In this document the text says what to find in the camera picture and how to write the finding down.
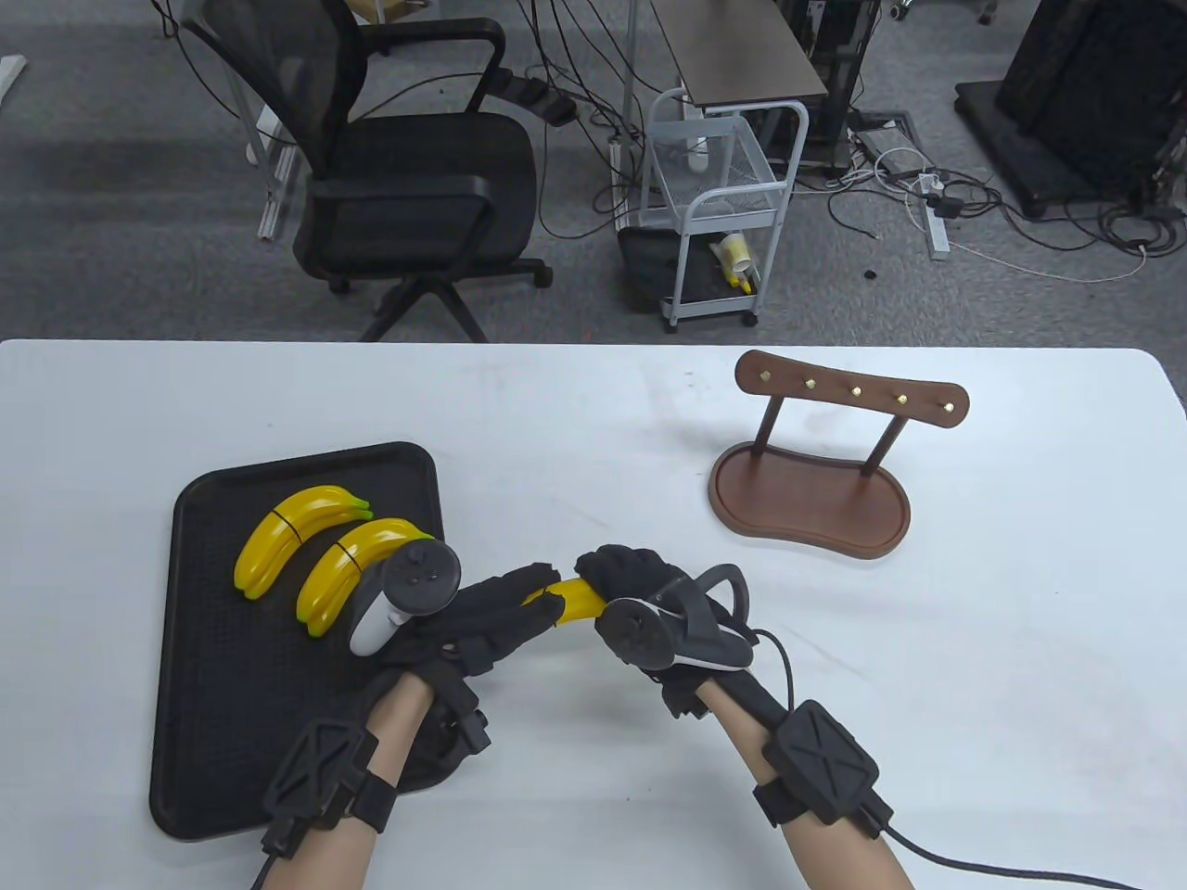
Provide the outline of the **person's right hand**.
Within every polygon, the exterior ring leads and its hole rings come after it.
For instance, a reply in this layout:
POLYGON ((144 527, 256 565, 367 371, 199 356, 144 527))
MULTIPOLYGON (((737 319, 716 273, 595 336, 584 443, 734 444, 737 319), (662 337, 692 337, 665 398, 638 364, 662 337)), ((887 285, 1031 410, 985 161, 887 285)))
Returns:
POLYGON ((671 716, 703 718, 700 687, 750 669, 758 635, 745 624, 749 599, 736 566, 694 578, 650 549, 603 545, 575 568, 607 603, 594 630, 618 661, 660 686, 671 716))

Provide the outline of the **person's left hand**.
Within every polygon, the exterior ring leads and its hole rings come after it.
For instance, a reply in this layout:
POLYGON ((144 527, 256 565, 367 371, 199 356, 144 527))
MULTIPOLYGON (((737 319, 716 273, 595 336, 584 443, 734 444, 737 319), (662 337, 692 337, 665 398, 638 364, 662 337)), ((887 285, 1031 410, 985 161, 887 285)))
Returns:
POLYGON ((466 679, 491 670, 559 622, 565 602, 547 590, 561 576, 546 562, 462 589, 442 611, 410 619, 380 651, 380 665, 411 670, 437 697, 459 700, 466 679))

